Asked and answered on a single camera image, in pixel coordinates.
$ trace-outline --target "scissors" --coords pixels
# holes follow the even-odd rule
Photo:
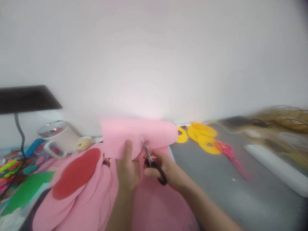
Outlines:
[[[147,143],[144,143],[143,141],[141,141],[141,142],[142,142],[142,146],[144,147],[145,153],[148,156],[148,158],[145,159],[144,163],[147,165],[147,167],[156,168],[159,171],[159,173],[161,174],[161,177],[163,178],[163,180],[158,178],[158,181],[160,182],[161,185],[166,185],[167,184],[167,178],[166,178],[164,171],[161,169],[161,167],[159,166],[158,163],[156,163],[152,160],[151,155],[150,155],[149,150],[148,150]]]
[[[249,180],[249,176],[245,169],[242,167],[240,162],[236,159],[233,153],[232,147],[227,143],[222,143],[220,141],[215,141],[214,146],[222,153],[224,153],[229,160],[232,162],[232,164],[237,168],[237,170],[240,172],[240,174],[244,177],[244,179]]]

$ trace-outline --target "desk surface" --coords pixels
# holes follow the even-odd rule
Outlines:
[[[229,143],[251,180],[246,181],[224,155],[206,153],[191,139],[170,145],[176,163],[244,230],[302,230],[308,200],[301,197],[243,146],[249,140],[211,125],[217,140]]]

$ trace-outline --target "white wall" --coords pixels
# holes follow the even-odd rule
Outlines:
[[[290,0],[2,0],[0,86],[45,84],[63,110],[20,114],[30,144],[103,116],[175,123],[306,105],[308,24]],[[0,116],[0,148],[20,145]]]

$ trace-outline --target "black cable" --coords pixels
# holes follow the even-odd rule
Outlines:
[[[24,145],[25,145],[25,134],[22,132],[22,129],[20,127],[20,123],[19,123],[19,119],[18,119],[18,113],[14,113],[14,118],[15,118],[15,123],[16,123],[16,127],[17,127],[17,130],[19,131],[20,133],[20,136],[21,136],[21,153],[23,155],[23,157],[26,159],[26,155],[25,155],[25,152],[24,152]]]
[[[22,153],[22,156],[23,156],[23,160],[22,160],[22,164],[20,165],[20,168],[19,168],[18,171],[15,173],[13,180],[11,181],[11,183],[9,184],[9,186],[7,187],[7,189],[1,194],[1,196],[0,196],[0,202],[1,202],[2,199],[4,198],[6,192],[7,192],[7,191],[10,189],[10,187],[13,185],[13,183],[14,183],[16,177],[18,176],[20,170],[23,169],[23,167],[25,166],[26,160],[27,160],[26,155],[25,155],[25,151],[24,151],[25,135],[23,134],[22,129],[21,129],[20,124],[19,124],[18,113],[14,113],[14,118],[15,118],[15,123],[16,123],[17,130],[19,131],[20,136],[21,136],[21,153]]]

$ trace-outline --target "silver lid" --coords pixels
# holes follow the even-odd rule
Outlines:
[[[63,120],[57,120],[50,124],[45,125],[44,127],[40,128],[38,131],[39,136],[43,138],[52,137],[54,135],[59,134],[64,129],[66,129],[67,123]]]

